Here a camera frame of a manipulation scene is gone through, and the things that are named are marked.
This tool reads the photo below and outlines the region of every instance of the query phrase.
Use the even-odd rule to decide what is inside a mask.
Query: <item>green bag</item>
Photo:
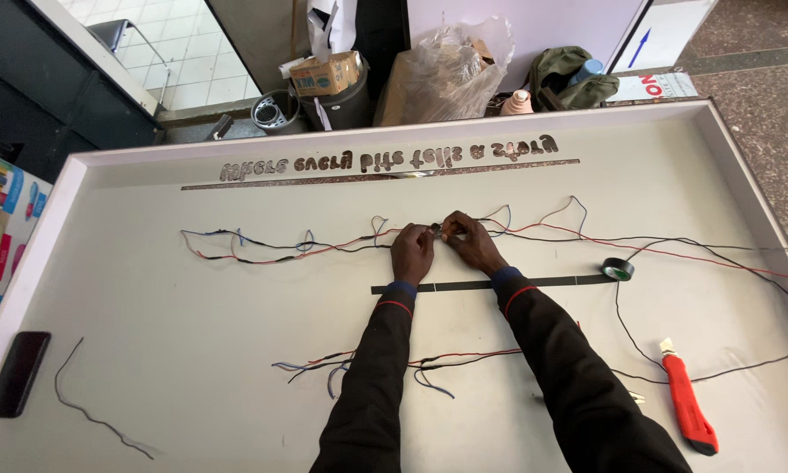
[[[531,91],[536,100],[535,111],[545,110],[538,94],[543,88],[550,88],[567,110],[591,109],[597,107],[616,92],[618,78],[613,76],[592,76],[568,87],[569,79],[592,59],[592,55],[580,46],[564,46],[543,51],[531,63]]]

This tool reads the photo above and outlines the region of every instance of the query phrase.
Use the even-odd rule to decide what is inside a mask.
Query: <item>blue arrow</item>
[[[633,59],[630,60],[630,64],[628,64],[628,69],[633,67],[633,62],[636,60],[636,57],[640,55],[640,51],[642,50],[642,46],[645,46],[645,41],[648,40],[648,35],[650,35],[650,34],[651,34],[651,28],[648,28],[648,32],[645,33],[645,36],[643,36],[640,39],[640,47],[636,48],[636,52],[633,53]]]

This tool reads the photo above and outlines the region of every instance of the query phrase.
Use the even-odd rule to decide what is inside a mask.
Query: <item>clear plastic bag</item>
[[[484,70],[472,48],[476,39],[482,39],[493,56],[494,64]],[[389,116],[391,120],[382,124],[481,117],[507,73],[513,49],[511,24],[504,17],[439,29],[416,48],[399,53],[395,64],[399,71],[392,71],[387,95],[401,101],[401,107],[395,104],[398,116]]]

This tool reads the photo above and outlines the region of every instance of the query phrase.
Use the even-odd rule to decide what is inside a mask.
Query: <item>blue cuff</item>
[[[493,284],[493,290],[499,290],[499,288],[502,286],[502,283],[504,283],[508,279],[522,275],[523,274],[519,272],[519,269],[516,269],[514,266],[505,266],[504,268],[496,271],[491,276],[491,283]]]
[[[412,299],[417,300],[417,288],[406,283],[406,281],[394,281],[385,287],[385,292],[397,289],[405,291]]]

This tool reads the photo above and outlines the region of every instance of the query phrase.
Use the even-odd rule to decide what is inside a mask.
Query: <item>black sleeve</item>
[[[405,291],[379,298],[344,374],[312,472],[399,471],[399,402],[413,313],[414,299]]]
[[[642,415],[563,308],[523,276],[501,283],[496,294],[543,390],[572,471],[692,471],[665,429]]]

